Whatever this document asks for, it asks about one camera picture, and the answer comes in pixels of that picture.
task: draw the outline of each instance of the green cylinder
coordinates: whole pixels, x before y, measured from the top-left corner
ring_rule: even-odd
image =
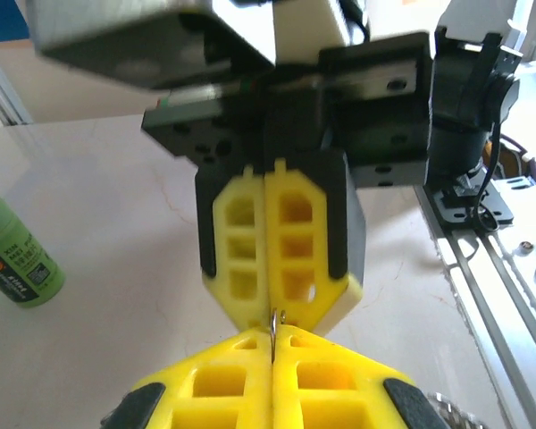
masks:
[[[0,290],[20,307],[45,303],[65,275],[0,198]]]

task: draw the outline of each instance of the marble surface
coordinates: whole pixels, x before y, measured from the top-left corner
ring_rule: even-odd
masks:
[[[139,378],[236,332],[202,286],[195,169],[140,121],[0,130],[0,194],[67,273],[42,307],[0,293],[0,429],[97,428]],[[365,295],[329,338],[504,427],[413,190],[359,197]]]

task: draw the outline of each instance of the bottle label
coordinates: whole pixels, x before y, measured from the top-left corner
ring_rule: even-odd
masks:
[[[47,268],[41,264],[30,273],[41,282],[49,275]],[[38,298],[38,294],[16,273],[0,256],[0,290],[14,302],[28,302]]]

